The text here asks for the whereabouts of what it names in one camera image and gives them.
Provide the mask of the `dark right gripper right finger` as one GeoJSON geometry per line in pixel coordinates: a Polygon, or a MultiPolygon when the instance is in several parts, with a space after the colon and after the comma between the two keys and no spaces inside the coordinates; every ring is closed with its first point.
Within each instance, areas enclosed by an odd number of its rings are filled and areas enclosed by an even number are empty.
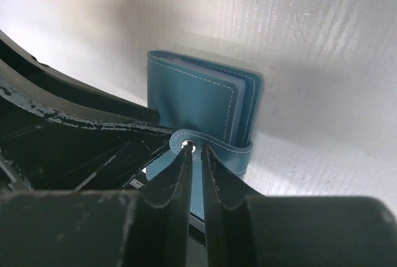
{"type": "Polygon", "coordinates": [[[202,148],[210,266],[395,266],[396,219],[363,196],[267,197],[202,148]]]}

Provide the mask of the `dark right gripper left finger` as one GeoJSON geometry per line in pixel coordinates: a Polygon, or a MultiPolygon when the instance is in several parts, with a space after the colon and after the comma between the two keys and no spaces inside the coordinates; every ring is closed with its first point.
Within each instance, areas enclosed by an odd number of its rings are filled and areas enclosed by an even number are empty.
{"type": "Polygon", "coordinates": [[[192,146],[137,190],[31,191],[1,162],[2,266],[184,266],[192,146]]]}

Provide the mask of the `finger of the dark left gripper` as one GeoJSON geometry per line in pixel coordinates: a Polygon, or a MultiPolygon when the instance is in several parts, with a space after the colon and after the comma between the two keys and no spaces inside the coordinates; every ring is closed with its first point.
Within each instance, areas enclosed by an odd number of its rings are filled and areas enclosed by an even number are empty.
{"type": "Polygon", "coordinates": [[[125,189],[169,149],[172,130],[1,81],[1,186],[125,189]]]}
{"type": "Polygon", "coordinates": [[[101,91],[39,62],[4,32],[1,32],[1,60],[38,87],[75,104],[149,124],[159,123],[156,111],[101,91]]]}

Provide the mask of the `blue leather card holder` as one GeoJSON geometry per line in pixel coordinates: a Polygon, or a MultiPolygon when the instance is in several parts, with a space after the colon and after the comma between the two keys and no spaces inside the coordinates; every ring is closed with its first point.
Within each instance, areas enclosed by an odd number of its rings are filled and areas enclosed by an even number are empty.
{"type": "Polygon", "coordinates": [[[236,176],[247,170],[251,133],[263,90],[260,73],[209,60],[153,50],[147,54],[148,107],[160,125],[173,129],[169,151],[146,169],[153,179],[193,142],[190,213],[204,219],[202,145],[212,147],[236,176]]]}

